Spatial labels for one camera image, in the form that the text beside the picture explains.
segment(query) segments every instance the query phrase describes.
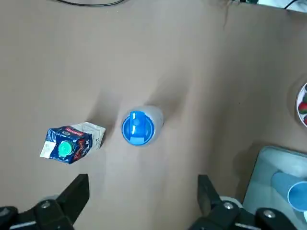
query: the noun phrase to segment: green bottle cap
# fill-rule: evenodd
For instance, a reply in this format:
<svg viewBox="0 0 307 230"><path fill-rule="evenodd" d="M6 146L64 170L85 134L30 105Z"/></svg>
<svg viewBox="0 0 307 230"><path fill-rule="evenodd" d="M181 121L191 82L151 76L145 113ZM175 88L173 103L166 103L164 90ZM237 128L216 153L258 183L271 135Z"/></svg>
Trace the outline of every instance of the green bottle cap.
<svg viewBox="0 0 307 230"><path fill-rule="evenodd" d="M70 141L63 141L59 145L59 156L66 157L71 154L73 149L73 144Z"/></svg>

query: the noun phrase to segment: blue lid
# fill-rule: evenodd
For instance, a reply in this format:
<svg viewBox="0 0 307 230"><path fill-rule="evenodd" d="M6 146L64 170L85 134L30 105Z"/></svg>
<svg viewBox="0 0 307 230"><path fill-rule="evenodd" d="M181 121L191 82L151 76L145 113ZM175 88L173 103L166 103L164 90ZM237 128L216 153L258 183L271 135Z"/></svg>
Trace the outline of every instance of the blue lid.
<svg viewBox="0 0 307 230"><path fill-rule="evenodd" d="M124 120L121 132L130 144L144 145L154 135L154 124L144 112L132 111Z"/></svg>

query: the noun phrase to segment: plate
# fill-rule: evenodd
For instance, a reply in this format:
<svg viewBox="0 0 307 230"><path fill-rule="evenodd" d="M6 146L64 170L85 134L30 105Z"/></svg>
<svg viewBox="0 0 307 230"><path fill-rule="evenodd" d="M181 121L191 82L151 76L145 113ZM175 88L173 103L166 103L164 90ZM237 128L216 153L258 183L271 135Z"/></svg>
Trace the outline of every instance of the plate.
<svg viewBox="0 0 307 230"><path fill-rule="evenodd" d="M307 83L301 88L300 92L297 95L297 99L296 99L296 112L297 112L297 115L298 115L300 121L307 128L307 125L304 122L304 118L305 118L305 116L307 116L307 114L300 114L299 111L298 111L299 105L303 102L303 98L304 98L305 94L307 94L306 86L307 86Z"/></svg>

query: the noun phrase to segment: cable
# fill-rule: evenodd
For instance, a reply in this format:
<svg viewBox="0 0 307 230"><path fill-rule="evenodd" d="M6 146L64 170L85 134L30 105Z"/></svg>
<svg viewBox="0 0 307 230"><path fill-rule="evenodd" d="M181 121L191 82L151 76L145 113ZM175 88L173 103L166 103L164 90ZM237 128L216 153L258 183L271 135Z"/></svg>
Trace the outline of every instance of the cable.
<svg viewBox="0 0 307 230"><path fill-rule="evenodd" d="M296 1L298 1L298 0L292 0L288 5L285 6L284 9L287 9L292 3L296 2Z"/></svg>
<svg viewBox="0 0 307 230"><path fill-rule="evenodd" d="M55 0L55 1L59 1L59 2L66 3L69 5L74 5L74 6L114 6L114 5L117 5L123 2L124 0L118 0L115 2L105 3L105 4L83 4L83 3L75 3L75 2L65 1L65 0Z"/></svg>

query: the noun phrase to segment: blue cup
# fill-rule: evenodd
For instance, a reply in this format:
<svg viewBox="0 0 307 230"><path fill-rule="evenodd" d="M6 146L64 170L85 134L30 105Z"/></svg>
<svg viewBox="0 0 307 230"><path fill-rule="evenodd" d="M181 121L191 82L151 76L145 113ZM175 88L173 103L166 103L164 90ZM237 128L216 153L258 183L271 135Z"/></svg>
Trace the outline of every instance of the blue cup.
<svg viewBox="0 0 307 230"><path fill-rule="evenodd" d="M284 172L277 172L271 179L272 187L299 212L307 211L307 181Z"/></svg>

